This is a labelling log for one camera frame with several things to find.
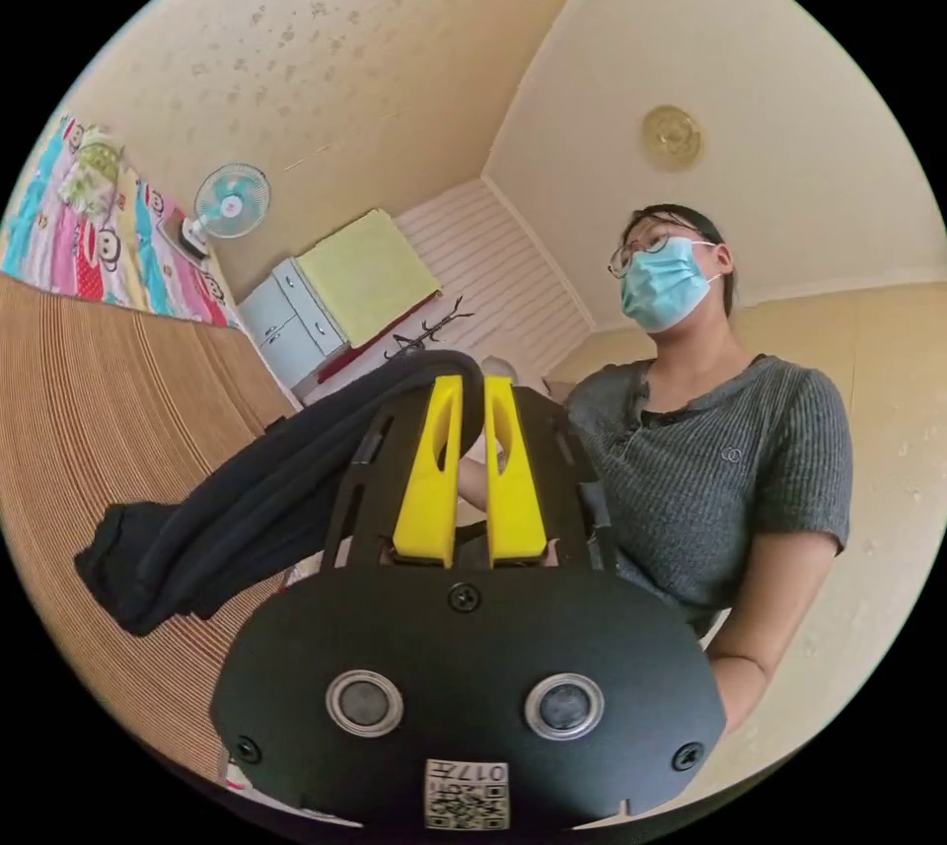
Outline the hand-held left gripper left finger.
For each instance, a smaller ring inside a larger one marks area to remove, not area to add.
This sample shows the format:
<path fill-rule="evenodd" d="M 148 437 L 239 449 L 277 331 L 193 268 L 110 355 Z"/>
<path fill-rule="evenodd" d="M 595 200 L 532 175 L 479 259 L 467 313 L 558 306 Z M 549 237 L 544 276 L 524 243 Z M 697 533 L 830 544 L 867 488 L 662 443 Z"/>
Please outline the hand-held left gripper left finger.
<path fill-rule="evenodd" d="M 453 565 L 463 391 L 459 376 L 437 378 L 430 391 L 393 533 L 401 561 Z"/>

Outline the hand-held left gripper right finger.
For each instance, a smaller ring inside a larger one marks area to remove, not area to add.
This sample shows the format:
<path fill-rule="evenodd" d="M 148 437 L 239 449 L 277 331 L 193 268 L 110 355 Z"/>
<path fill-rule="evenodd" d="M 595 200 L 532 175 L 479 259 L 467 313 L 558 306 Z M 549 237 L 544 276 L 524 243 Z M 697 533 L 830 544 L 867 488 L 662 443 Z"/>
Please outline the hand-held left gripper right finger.
<path fill-rule="evenodd" d="M 484 380 L 486 529 L 490 566 L 541 562 L 547 536 L 511 381 Z"/>

